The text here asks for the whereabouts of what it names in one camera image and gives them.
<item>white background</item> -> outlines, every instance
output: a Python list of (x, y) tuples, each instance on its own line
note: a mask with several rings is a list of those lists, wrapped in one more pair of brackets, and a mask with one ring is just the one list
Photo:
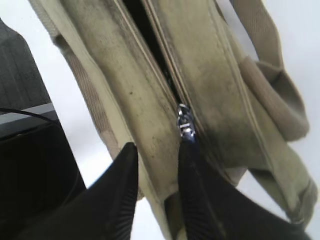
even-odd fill
[[(292, 146), (303, 158), (319, 186), (320, 2), (266, 0), (265, 5), (278, 27), (285, 67), (304, 98), (311, 125), (309, 135)], [(0, 0), (0, 18), (27, 41), (83, 180), (89, 187), (110, 165), (111, 158), (96, 132), (71, 70), (59, 50), (52, 44), (27, 0)], [(284, 217), (283, 212), (251, 175), (245, 175), (239, 189), (265, 208)], [(314, 240), (320, 239), (319, 227), (318, 202), (314, 217), (307, 228)], [(131, 239), (164, 239), (145, 199), (137, 203)]]

